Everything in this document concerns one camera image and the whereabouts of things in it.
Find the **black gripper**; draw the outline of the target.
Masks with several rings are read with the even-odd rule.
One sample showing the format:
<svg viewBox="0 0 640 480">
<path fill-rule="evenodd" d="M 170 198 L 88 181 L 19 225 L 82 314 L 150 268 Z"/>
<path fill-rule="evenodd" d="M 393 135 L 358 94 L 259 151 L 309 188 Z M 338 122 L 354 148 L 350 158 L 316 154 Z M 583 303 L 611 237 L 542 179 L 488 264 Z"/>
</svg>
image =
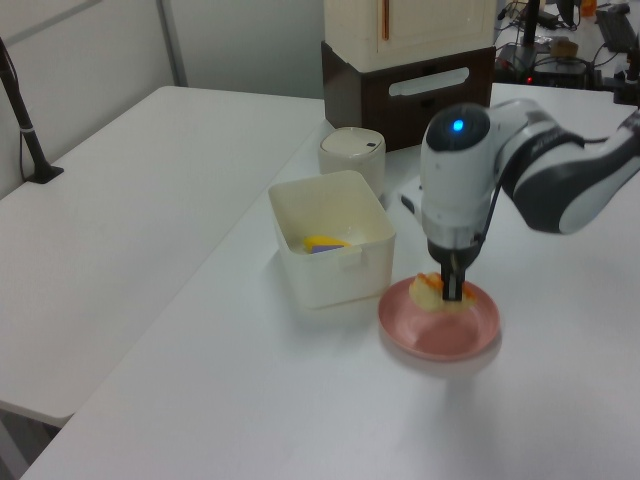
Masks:
<svg viewBox="0 0 640 480">
<path fill-rule="evenodd" d="M 447 302 L 463 299 L 464 272 L 479 256 L 482 233 L 471 227 L 427 226 L 427 249 L 441 266 L 442 298 Z"/>
</svg>

